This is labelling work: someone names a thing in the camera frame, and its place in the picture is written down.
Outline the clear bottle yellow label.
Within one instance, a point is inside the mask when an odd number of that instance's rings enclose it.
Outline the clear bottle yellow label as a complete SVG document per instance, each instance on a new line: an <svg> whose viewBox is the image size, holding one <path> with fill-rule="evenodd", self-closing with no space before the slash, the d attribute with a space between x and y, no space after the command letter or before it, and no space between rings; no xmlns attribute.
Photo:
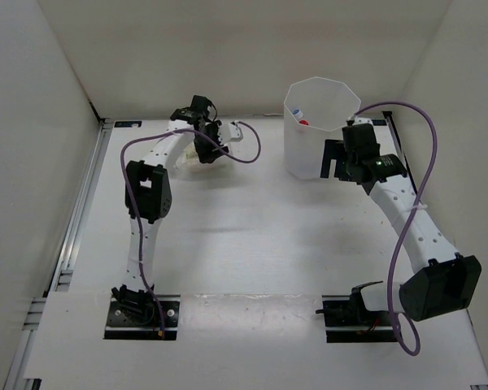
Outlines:
<svg viewBox="0 0 488 390"><path fill-rule="evenodd" d="M200 175L226 169L232 164L232 161L226 156L219 157L211 163L201 163L194 144L190 144L183 150L180 157L174 163L173 168L181 175Z"/></svg>

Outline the blue label plastic bottle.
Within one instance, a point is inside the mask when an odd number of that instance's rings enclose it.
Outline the blue label plastic bottle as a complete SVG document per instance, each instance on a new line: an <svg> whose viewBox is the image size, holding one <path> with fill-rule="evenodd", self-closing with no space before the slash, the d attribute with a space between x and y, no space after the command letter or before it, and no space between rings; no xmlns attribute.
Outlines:
<svg viewBox="0 0 488 390"><path fill-rule="evenodd" d="M293 111L293 117L295 117L297 121L304 119L303 112L300 109L295 109Z"/></svg>

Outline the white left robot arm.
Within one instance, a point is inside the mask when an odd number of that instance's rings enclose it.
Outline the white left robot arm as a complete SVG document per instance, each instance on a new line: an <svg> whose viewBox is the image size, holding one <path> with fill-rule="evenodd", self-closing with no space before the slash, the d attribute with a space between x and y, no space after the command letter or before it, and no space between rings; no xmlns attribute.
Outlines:
<svg viewBox="0 0 488 390"><path fill-rule="evenodd" d="M222 122L216 116L212 101L195 95L189 106L172 113L169 136L159 139L144 158L121 163L131 237L125 277L112 294L120 311L138 326L163 325L162 306L155 300L150 278L157 233L172 205L168 170L189 145L194 146L201 164L212 164L229 150L222 143Z"/></svg>

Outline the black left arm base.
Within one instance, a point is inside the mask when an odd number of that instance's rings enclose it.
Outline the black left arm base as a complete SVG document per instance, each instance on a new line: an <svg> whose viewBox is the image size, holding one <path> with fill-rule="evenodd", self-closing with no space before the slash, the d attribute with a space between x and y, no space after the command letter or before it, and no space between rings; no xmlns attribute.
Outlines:
<svg viewBox="0 0 488 390"><path fill-rule="evenodd" d="M111 298L103 332L104 340L163 340L177 338L181 296L158 296L163 309L164 320L159 315L157 305L151 301L146 311L141 312L121 305Z"/></svg>

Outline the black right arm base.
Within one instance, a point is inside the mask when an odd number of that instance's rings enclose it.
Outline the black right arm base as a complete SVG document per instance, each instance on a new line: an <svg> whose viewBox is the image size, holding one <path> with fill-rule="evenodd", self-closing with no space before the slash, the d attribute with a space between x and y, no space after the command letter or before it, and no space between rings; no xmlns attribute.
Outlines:
<svg viewBox="0 0 488 390"><path fill-rule="evenodd" d="M322 314L325 321L327 343L395 343L396 337L387 310L371 311L364 304L362 290L381 281L353 287L348 296L322 297Z"/></svg>

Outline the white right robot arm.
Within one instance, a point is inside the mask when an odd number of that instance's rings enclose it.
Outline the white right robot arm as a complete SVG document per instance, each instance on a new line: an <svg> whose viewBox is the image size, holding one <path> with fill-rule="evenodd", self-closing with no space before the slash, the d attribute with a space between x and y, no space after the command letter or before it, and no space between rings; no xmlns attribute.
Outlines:
<svg viewBox="0 0 488 390"><path fill-rule="evenodd" d="M361 325L393 310L414 321L466 309L481 274L481 263L464 256L439 231L416 199L400 159L382 155L370 123L349 124L342 140L327 141L325 151L336 160L335 177L360 185L381 208L402 239L413 275L406 282L369 282L351 290L347 309Z"/></svg>

